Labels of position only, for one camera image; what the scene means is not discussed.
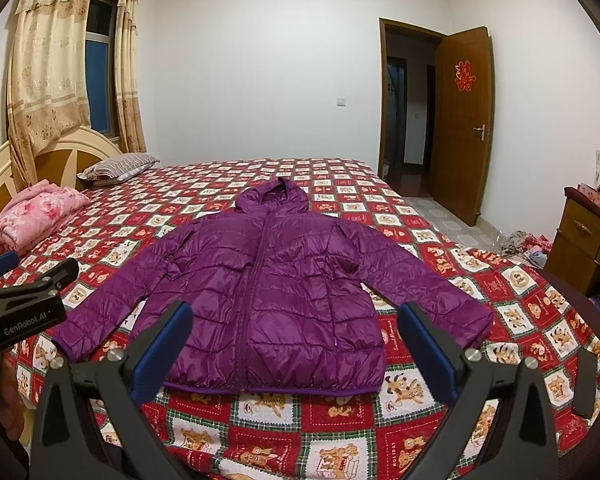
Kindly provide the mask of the purple puffer jacket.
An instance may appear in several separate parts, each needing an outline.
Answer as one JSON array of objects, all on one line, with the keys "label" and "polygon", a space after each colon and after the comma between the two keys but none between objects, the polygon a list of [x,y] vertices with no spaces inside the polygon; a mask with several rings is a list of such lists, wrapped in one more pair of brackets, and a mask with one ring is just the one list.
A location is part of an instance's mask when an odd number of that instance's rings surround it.
[{"label": "purple puffer jacket", "polygon": [[194,325],[166,383],[196,393],[377,392],[387,365],[372,298],[416,302],[463,347],[492,312],[381,232],[311,210],[291,180],[159,238],[71,310],[54,333],[71,361],[130,314],[137,332],[181,300]]}]

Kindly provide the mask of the clothes pile on floor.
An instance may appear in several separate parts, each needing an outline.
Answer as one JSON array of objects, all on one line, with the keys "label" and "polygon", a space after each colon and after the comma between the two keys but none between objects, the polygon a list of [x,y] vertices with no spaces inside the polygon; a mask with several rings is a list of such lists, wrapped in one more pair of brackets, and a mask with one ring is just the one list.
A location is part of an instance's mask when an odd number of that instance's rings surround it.
[{"label": "clothes pile on floor", "polygon": [[500,252],[507,258],[543,269],[547,263],[553,243],[544,235],[535,236],[526,231],[515,231],[498,239]]}]

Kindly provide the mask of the pink floral folded quilt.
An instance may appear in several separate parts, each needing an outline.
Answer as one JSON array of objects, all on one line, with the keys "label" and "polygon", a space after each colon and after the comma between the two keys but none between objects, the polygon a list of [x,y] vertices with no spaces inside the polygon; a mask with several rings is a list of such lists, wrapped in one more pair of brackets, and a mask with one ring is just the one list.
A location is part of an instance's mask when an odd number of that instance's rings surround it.
[{"label": "pink floral folded quilt", "polygon": [[0,256],[27,255],[91,203],[75,188],[42,180],[19,192],[0,212]]}]

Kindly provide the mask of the black phone on bed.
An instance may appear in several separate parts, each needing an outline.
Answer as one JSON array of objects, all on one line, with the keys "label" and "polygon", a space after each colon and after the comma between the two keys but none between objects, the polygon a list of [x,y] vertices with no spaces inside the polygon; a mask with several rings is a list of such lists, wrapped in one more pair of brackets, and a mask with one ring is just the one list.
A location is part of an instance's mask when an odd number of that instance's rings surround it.
[{"label": "black phone on bed", "polygon": [[591,419],[595,411],[596,377],[596,355],[585,348],[580,348],[577,356],[577,373],[573,389],[572,411],[574,414],[585,419]]}]

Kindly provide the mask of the striped grey pillow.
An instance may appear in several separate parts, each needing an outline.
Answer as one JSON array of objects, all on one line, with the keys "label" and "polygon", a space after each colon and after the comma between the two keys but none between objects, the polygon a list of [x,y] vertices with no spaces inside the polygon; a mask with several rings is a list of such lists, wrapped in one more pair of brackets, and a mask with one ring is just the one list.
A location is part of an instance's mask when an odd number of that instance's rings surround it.
[{"label": "striped grey pillow", "polygon": [[76,176],[98,188],[119,185],[158,164],[159,159],[147,153],[117,155],[89,166]]}]

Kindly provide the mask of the red patchwork bear bedspread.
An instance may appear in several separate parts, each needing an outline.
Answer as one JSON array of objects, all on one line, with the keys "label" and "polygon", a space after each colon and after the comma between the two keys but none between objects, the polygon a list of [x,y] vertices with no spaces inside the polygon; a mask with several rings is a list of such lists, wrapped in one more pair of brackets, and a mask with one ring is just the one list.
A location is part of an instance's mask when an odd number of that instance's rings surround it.
[{"label": "red patchwork bear bedspread", "polygon": [[[291,178],[321,214],[372,226],[483,302],[494,314],[482,353],[493,362],[539,363],[552,404],[562,464],[585,453],[600,426],[600,314],[537,270],[452,243],[362,162],[256,159],[151,169],[91,192],[91,203],[38,244],[2,284],[33,281],[65,258],[81,273],[62,298],[73,308],[119,266],[181,223],[232,206],[260,181]],[[144,414],[185,465],[232,479],[396,479],[414,462],[445,413],[402,344],[393,308],[376,299],[388,370],[370,396],[218,396],[166,389]],[[596,355],[591,419],[572,411],[580,348]]]}]

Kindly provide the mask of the cream wooden headboard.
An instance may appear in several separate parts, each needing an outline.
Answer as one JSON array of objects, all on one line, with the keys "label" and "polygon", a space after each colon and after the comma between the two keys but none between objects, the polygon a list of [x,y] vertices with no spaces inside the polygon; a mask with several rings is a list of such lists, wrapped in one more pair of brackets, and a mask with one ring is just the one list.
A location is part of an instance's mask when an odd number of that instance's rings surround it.
[{"label": "cream wooden headboard", "polygon": [[[121,155],[117,144],[90,128],[81,127],[50,144],[35,159],[35,169],[40,180],[57,184],[61,188],[75,188],[78,192],[89,188],[78,174],[88,167],[108,158]],[[10,146],[0,147],[0,213],[18,194],[20,179],[12,173]]]}]

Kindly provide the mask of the beige curtain left panel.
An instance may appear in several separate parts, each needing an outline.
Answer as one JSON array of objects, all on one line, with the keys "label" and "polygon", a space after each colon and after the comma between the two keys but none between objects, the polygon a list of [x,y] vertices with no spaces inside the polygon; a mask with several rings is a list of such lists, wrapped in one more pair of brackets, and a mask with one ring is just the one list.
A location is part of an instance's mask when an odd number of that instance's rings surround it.
[{"label": "beige curtain left panel", "polygon": [[12,169],[38,182],[35,159],[62,136],[91,125],[86,21],[91,0],[19,0],[7,77]]}]

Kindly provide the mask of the beige curtain panel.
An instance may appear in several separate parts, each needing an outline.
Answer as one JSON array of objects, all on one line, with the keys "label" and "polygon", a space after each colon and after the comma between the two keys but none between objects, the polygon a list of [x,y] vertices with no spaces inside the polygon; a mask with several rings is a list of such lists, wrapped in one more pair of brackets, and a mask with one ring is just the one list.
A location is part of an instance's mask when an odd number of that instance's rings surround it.
[{"label": "beige curtain panel", "polygon": [[86,21],[91,0],[19,0],[7,77],[12,169],[38,182],[35,159],[62,136],[91,125]]},{"label": "beige curtain panel", "polygon": [[114,92],[121,149],[125,153],[147,151],[137,88],[137,5],[138,0],[118,0],[114,28]]}]

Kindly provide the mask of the beige curtain right panel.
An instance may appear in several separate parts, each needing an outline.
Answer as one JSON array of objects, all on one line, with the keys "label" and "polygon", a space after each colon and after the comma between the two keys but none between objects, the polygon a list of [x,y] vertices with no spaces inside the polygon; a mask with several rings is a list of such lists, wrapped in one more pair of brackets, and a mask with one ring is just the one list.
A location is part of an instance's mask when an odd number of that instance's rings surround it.
[{"label": "beige curtain right panel", "polygon": [[138,0],[118,0],[114,28],[114,92],[121,149],[125,153],[147,151],[137,88],[137,5]]}]

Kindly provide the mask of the dark wooden dresser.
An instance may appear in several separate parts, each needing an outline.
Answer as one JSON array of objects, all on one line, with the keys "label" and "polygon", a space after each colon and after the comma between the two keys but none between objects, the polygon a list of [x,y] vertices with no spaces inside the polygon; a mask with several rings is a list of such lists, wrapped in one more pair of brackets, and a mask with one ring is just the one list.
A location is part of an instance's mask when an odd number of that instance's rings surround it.
[{"label": "dark wooden dresser", "polygon": [[600,202],[580,188],[565,188],[562,211],[544,270],[600,308]]}]

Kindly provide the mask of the window with blue pane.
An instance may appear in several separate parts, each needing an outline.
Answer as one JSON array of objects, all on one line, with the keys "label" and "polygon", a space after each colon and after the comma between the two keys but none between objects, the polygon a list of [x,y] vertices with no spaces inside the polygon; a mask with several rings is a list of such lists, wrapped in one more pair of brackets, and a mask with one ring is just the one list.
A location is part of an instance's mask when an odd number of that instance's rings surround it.
[{"label": "window with blue pane", "polygon": [[117,139],[118,113],[114,96],[114,25],[117,0],[91,0],[85,38],[85,78],[91,128]]}]

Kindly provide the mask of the brown wooden door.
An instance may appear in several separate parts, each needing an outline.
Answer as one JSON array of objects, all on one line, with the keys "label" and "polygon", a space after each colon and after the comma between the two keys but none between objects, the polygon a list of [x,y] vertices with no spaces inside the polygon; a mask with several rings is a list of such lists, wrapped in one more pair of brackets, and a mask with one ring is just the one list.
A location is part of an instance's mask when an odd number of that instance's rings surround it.
[{"label": "brown wooden door", "polygon": [[[454,66],[469,60],[477,80],[471,92],[459,92]],[[492,148],[494,62],[486,27],[445,36],[434,54],[436,126],[430,167],[431,194],[468,226],[481,214]],[[475,127],[486,125],[486,140]]]}]

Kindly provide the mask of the red paper door decoration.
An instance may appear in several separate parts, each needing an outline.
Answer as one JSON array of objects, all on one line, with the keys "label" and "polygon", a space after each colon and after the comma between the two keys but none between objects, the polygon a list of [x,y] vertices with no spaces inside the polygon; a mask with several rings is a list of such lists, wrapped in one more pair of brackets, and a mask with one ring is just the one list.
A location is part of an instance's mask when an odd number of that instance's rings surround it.
[{"label": "red paper door decoration", "polygon": [[477,80],[469,60],[460,61],[455,66],[455,85],[459,92],[471,92]]}]

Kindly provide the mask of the brown door frame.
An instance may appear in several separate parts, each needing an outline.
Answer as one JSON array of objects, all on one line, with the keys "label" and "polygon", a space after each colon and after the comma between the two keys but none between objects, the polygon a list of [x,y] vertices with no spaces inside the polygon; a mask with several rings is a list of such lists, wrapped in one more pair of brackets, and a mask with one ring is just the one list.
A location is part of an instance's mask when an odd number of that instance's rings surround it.
[{"label": "brown door frame", "polygon": [[420,26],[379,20],[381,104],[378,176],[429,174],[436,126],[434,54],[445,37]]}]

